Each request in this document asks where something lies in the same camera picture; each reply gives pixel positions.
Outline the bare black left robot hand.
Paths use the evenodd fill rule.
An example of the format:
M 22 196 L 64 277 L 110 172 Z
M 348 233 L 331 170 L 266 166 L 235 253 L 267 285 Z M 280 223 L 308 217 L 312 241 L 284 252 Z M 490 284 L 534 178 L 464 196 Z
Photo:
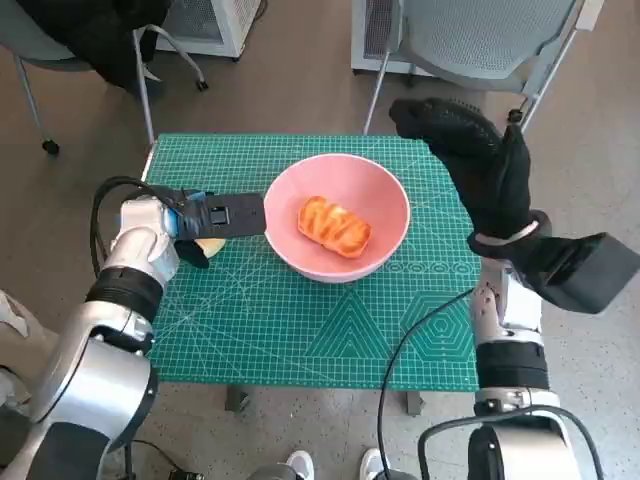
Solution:
M 196 268 L 208 268 L 211 254 L 205 252 L 195 234 L 203 232 L 204 223 L 200 213 L 205 200 L 212 193 L 195 189 L 172 189 L 161 185 L 152 185 L 151 188 L 169 200 L 169 203 L 162 200 L 162 204 L 169 207 L 169 232 L 179 258 Z

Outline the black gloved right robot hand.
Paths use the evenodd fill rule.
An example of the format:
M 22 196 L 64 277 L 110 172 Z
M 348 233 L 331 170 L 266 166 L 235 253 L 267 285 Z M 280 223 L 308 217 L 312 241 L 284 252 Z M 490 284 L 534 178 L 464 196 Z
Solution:
M 519 125 L 499 132 L 478 109 L 441 98 L 398 99 L 389 116 L 400 137 L 425 142 L 444 164 L 476 233 L 508 239 L 533 222 Z

